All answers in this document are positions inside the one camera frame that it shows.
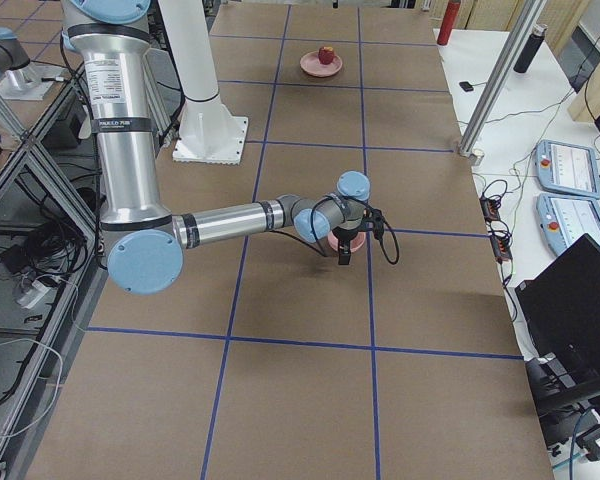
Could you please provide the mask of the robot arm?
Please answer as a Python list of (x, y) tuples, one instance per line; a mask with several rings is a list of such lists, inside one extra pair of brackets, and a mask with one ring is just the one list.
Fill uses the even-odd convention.
[[(310, 243), (334, 236), (340, 256), (348, 256), (371, 217), (370, 182), (356, 171), (342, 174), (335, 191), (319, 200), (287, 194), (173, 214), (160, 197), (146, 89), (149, 3), (66, 1), (62, 8), (68, 43), (84, 61), (106, 192), (99, 225), (108, 274), (121, 289), (160, 292), (179, 276), (186, 250), (285, 227)], [(185, 98), (175, 158), (238, 163), (248, 121), (221, 100), (201, 3), (164, 1), (160, 11)]]

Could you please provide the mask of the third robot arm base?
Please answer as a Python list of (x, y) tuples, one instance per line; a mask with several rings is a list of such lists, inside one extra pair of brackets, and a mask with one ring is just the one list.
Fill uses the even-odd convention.
[(16, 34), (0, 27), (0, 95), (6, 100), (42, 101), (51, 88), (43, 81)]

